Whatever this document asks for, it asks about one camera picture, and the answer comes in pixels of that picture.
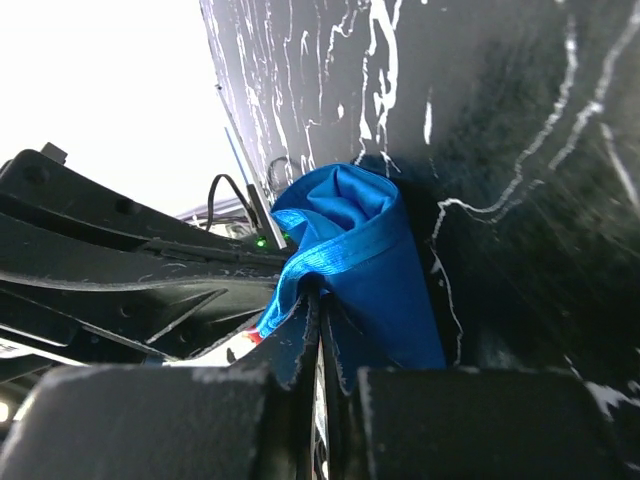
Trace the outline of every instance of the black wire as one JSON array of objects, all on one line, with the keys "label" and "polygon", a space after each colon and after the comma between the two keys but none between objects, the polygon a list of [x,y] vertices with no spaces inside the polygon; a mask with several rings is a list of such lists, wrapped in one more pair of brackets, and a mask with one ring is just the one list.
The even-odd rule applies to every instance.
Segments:
[{"label": "black wire", "polygon": [[236,185],[236,182],[233,181],[233,178],[231,178],[226,173],[220,173],[216,175],[216,177],[213,179],[213,182],[211,182],[211,188],[209,189],[209,196],[207,197],[206,231],[208,232],[209,230],[211,230],[211,225],[213,225],[213,197],[216,194],[216,188],[218,187],[218,183],[220,183],[221,178],[224,178],[227,182],[229,182],[229,185],[231,185],[231,188],[233,189],[233,193],[236,194],[236,197],[238,197],[238,200],[240,200],[240,203],[242,203],[242,206],[247,212],[247,218],[249,219],[249,222],[253,225],[255,229],[257,229],[258,217],[256,216],[256,212],[253,211],[253,209],[251,208],[251,205],[249,205],[249,202],[247,202],[247,199],[244,198],[244,195],[242,195],[242,192]]},{"label": "black wire", "polygon": [[291,168],[294,168],[294,167],[297,168],[298,170],[300,170],[300,173],[302,174],[302,166],[300,165],[300,162],[298,162],[293,158],[278,157],[275,160],[271,160],[271,163],[269,163],[269,166],[267,167],[267,186],[269,187],[269,190],[271,190],[274,194],[278,193],[279,189],[282,189],[282,187],[280,187],[279,185],[276,185],[277,182],[275,178],[275,166],[279,162],[284,162],[284,163],[291,162]]}]

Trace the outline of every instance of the black plastic part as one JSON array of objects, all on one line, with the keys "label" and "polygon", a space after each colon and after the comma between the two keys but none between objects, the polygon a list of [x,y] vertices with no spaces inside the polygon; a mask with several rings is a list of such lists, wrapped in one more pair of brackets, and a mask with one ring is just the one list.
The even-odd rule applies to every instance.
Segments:
[{"label": "black plastic part", "polygon": [[2,359],[0,360],[0,383],[10,382],[50,367],[52,364],[51,360],[37,355]]},{"label": "black plastic part", "polygon": [[9,331],[2,332],[1,338],[2,343],[8,342],[11,345],[27,347],[36,355],[69,365],[141,364],[147,358],[147,353],[143,351],[129,348],[83,329],[79,329],[71,343],[65,347],[56,347]]},{"label": "black plastic part", "polygon": [[625,478],[571,376],[365,370],[358,387],[369,478]]},{"label": "black plastic part", "polygon": [[255,205],[256,208],[257,220],[260,224],[258,234],[267,239],[267,246],[271,250],[277,251],[281,248],[285,248],[287,244],[282,237],[280,230],[278,230],[278,227],[269,218],[269,212],[264,209],[257,187],[253,184],[247,185],[247,193],[249,194],[251,203]]},{"label": "black plastic part", "polygon": [[67,163],[67,152],[62,150],[60,147],[56,147],[53,143],[47,142],[42,150],[40,150],[45,157],[50,158],[56,163],[60,165],[64,165]]},{"label": "black plastic part", "polygon": [[134,358],[202,355],[264,308],[287,259],[153,211],[31,150],[0,173],[0,231],[10,232],[0,236],[0,329],[62,362],[61,347],[78,346],[81,330],[137,350]]},{"label": "black plastic part", "polygon": [[304,296],[227,369],[56,370],[7,440],[0,478],[310,480],[317,324],[317,295]]}]

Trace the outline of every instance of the black surface with white marks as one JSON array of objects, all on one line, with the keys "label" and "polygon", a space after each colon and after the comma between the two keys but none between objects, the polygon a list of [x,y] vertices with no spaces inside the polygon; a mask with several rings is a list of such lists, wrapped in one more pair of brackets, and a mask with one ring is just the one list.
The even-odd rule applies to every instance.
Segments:
[{"label": "black surface with white marks", "polygon": [[640,471],[640,1],[202,8],[272,198],[354,159],[407,185],[451,363],[571,370]]}]

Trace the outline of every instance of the blue cloth bag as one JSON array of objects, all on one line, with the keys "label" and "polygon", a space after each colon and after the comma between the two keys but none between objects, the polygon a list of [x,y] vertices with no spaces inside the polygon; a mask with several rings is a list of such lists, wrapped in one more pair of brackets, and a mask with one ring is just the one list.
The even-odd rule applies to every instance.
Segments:
[{"label": "blue cloth bag", "polygon": [[258,322],[260,336],[286,320],[298,282],[313,273],[400,366],[445,366],[404,203],[391,181],[356,166],[329,165],[291,185],[271,215],[299,250]]}]

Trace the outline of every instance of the blue fabric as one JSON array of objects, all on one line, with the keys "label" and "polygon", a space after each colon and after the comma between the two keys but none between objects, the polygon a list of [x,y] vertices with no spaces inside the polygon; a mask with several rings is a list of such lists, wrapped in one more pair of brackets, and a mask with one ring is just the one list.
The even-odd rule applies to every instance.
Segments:
[{"label": "blue fabric", "polygon": [[298,244],[257,328],[266,337],[296,303],[298,282],[324,278],[363,334],[399,365],[442,368],[444,355],[400,192],[352,165],[298,179],[271,215]]}]

